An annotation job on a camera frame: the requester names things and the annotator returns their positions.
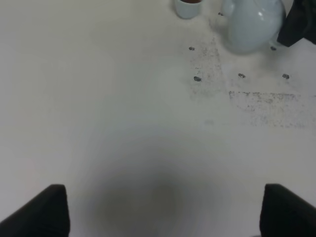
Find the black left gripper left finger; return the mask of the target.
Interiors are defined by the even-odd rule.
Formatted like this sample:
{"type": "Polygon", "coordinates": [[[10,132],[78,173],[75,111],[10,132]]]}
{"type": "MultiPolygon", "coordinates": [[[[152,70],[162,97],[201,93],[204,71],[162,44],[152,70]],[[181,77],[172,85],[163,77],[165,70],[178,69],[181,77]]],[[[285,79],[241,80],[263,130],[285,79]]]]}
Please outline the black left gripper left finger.
{"type": "Polygon", "coordinates": [[[2,237],[68,237],[71,230],[66,187],[48,186],[0,222],[2,237]]]}

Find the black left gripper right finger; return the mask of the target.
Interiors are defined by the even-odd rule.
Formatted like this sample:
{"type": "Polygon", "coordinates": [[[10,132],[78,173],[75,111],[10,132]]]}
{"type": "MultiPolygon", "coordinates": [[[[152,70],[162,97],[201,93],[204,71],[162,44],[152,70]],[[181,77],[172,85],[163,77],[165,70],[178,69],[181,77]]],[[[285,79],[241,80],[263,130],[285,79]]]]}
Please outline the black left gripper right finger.
{"type": "Polygon", "coordinates": [[[266,184],[259,229],[263,237],[314,237],[316,208],[280,184],[266,184]]]}

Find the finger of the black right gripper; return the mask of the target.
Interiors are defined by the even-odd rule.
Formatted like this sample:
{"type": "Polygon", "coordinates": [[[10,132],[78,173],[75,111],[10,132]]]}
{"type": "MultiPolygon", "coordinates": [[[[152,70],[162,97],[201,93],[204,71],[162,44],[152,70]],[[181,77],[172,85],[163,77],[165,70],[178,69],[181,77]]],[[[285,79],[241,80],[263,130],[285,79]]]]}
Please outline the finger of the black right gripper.
{"type": "Polygon", "coordinates": [[[291,47],[301,39],[316,44],[316,1],[294,0],[277,42],[291,47]]]}

